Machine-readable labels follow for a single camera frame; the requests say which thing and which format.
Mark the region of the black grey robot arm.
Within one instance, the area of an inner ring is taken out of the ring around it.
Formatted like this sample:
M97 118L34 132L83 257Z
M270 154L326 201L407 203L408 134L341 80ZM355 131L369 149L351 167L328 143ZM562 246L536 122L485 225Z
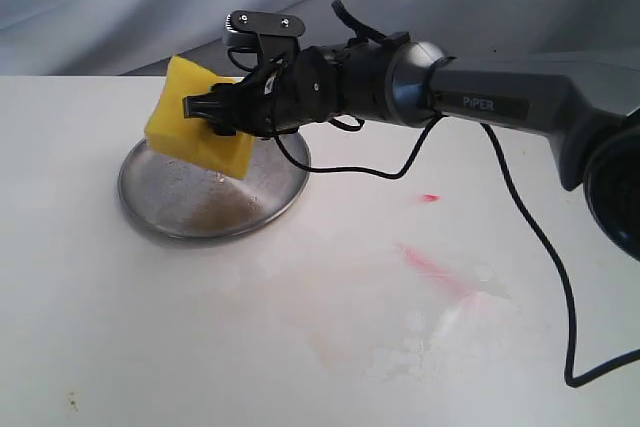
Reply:
M266 138L341 115L411 128L457 117L534 133L549 141L562 187L582 187L606 236L639 253L634 49L469 59L429 42L310 47L183 105L219 133Z

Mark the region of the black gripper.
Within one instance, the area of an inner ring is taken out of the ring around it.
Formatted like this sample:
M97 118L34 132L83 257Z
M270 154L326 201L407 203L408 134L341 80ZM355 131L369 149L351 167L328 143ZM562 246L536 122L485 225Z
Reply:
M212 131L222 137L238 131L274 137L311 123L333 123L348 114L341 91L347 59L344 45L311 46L271 58L257 47L236 47L234 52L256 57L253 67L234 62L247 73L245 79L187 95L182 99L185 118L213 120L209 122ZM234 124L220 120L234 120Z

